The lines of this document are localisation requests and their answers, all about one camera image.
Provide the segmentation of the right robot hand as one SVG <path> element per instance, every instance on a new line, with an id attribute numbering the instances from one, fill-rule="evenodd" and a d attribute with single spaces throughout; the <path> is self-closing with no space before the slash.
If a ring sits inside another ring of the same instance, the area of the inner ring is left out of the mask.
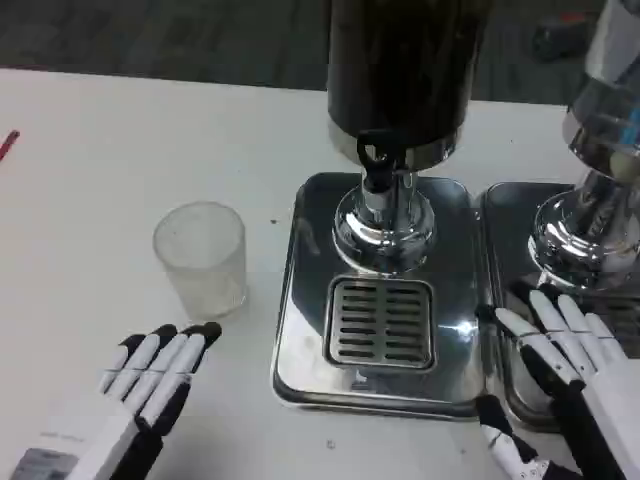
<path id="1" fill-rule="evenodd" d="M 602 318 L 550 284 L 514 287 L 533 314 L 481 305 L 476 316 L 516 346 L 577 466 L 542 458 L 511 427 L 500 400 L 475 400 L 488 450 L 511 479 L 636 479 L 639 476 L 639 362 Z"/>

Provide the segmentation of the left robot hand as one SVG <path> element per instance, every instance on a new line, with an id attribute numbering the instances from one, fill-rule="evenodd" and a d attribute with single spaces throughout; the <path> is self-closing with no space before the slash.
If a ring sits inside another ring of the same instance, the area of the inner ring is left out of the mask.
<path id="1" fill-rule="evenodd" d="M 54 410 L 11 478 L 146 478 L 221 333 L 215 321 L 184 330 L 165 324 L 121 341 L 98 385 Z"/>

